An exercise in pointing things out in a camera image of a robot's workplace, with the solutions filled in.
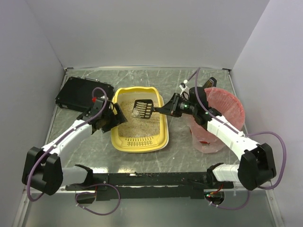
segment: pink bag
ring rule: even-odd
[[[232,93],[217,87],[206,88],[208,105],[217,109],[238,130],[244,125],[245,112],[240,100]],[[199,126],[193,116],[186,115],[193,138],[193,146],[203,153],[213,153],[225,145],[215,135]]]

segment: black mounting bar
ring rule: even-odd
[[[177,197],[204,199],[204,190],[218,189],[222,184],[224,189],[233,188],[232,182],[213,181],[211,177],[207,177],[208,174],[207,172],[94,174],[93,184],[106,182],[114,185],[124,199]],[[66,186],[68,191],[95,189],[78,184]],[[116,192],[111,188],[103,186],[97,188],[97,201],[116,197]]]

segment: gray countertop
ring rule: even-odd
[[[179,91],[179,84],[195,69],[179,68],[133,68],[133,69],[68,69],[66,77],[98,79],[115,87],[156,87],[164,102]],[[233,93],[229,72],[226,70],[201,70],[198,83],[203,85],[208,78],[217,79],[217,87]],[[194,86],[194,79],[189,87]],[[61,135],[75,121],[79,112],[57,108],[49,142]],[[110,132],[95,132],[84,140],[72,154],[67,166],[82,164],[94,169],[95,173],[129,172],[202,172],[219,162],[238,163],[237,157],[227,147],[217,153],[203,154],[192,146],[192,138],[184,119],[168,117],[169,143],[158,151],[132,154],[116,150],[111,144]]]

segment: metal frame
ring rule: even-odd
[[[126,70],[127,69],[137,69],[137,70],[143,69],[143,70],[146,70],[146,69],[157,69],[157,68],[158,69],[163,69],[163,68],[167,68],[167,69],[169,69],[169,68],[194,69],[194,67],[133,67],[133,66],[131,66],[131,67],[82,68],[82,69],[75,69],[75,70],[114,70],[114,69],[120,69],[120,70],[121,69],[126,69]],[[213,70],[211,68],[202,68],[202,69],[203,70]],[[65,84],[66,79],[68,78],[68,70],[74,70],[74,69],[73,68],[65,68],[65,73],[64,73],[62,84],[61,84],[60,88],[63,87],[63,85]],[[233,92],[236,96],[230,73],[228,73],[228,77],[229,77],[229,80],[231,82]],[[50,133],[51,133],[53,122],[54,122],[54,119],[55,119],[55,116],[56,116],[56,113],[57,113],[57,109],[58,109],[58,106],[55,106],[54,111],[53,111],[53,115],[52,115],[52,118],[51,118],[51,122],[50,122],[50,127],[49,127],[49,130],[48,130],[46,139],[45,139],[45,144],[48,142],[48,139],[50,137]],[[241,184],[235,183],[233,189],[225,189],[225,191],[231,191],[231,190],[233,190],[236,193],[236,191],[242,191],[242,190],[246,190],[246,189]],[[75,192],[76,191],[67,191],[64,187],[62,187],[58,190],[57,193],[75,193]],[[32,193],[39,193],[39,192],[37,190],[33,189]],[[278,203],[276,201],[274,191],[273,190],[267,190],[266,194],[267,194],[268,203],[270,205],[270,208],[271,208],[276,226],[277,227],[285,227],[284,222],[283,222],[282,217],[281,217],[281,212],[280,212]],[[23,222],[24,222],[24,218],[25,218],[25,215],[26,215],[26,212],[27,212],[28,204],[29,204],[29,200],[27,198],[26,190],[24,189],[17,214],[16,214],[15,220],[13,222],[13,227],[22,227]]]

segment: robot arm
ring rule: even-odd
[[[67,168],[62,168],[62,166],[66,166],[73,151],[96,130],[101,129],[103,132],[107,132],[126,122],[119,105],[109,101],[107,101],[102,114],[98,116],[97,114],[104,104],[104,97],[97,98],[94,106],[78,116],[72,126],[58,138],[42,148],[31,148],[27,153],[22,183],[27,184],[33,166],[42,155],[45,155],[52,148],[35,169],[30,186],[45,194],[52,195],[61,186],[75,183],[89,185],[93,181],[93,172],[90,168],[82,165]]]
[[[259,144],[246,137],[243,132],[234,128],[219,111],[209,107],[204,87],[198,87],[198,93],[208,112],[205,112],[197,102],[194,88],[189,89],[188,92],[188,98],[174,93],[168,103],[163,107],[153,108],[153,111],[173,117],[180,117],[182,114],[192,115],[198,125],[222,140],[235,153],[240,164],[219,163],[210,167],[208,169],[208,174],[211,176],[210,181],[240,182],[246,189],[253,190],[276,176],[273,152],[268,144]]]

